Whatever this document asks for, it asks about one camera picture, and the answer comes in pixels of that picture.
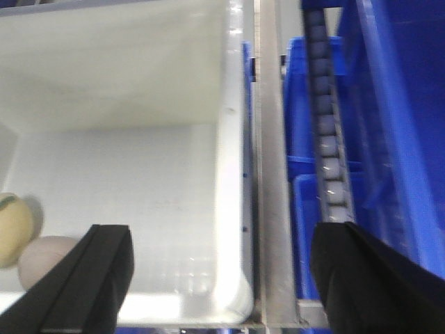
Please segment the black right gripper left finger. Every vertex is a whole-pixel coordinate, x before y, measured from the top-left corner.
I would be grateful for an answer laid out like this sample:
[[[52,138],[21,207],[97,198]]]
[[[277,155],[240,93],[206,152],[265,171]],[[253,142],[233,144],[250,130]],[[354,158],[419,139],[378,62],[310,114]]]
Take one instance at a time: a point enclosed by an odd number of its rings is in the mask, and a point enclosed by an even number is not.
[[[114,333],[134,274],[126,225],[92,225],[80,242],[1,314],[2,333]]]

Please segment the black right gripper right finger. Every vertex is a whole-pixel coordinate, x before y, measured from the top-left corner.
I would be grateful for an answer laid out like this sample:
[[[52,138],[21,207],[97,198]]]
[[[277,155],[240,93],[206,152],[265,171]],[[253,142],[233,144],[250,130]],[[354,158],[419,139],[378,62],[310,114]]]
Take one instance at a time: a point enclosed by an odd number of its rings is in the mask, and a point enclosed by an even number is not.
[[[317,223],[310,269],[333,333],[443,333],[444,279],[354,223]]]

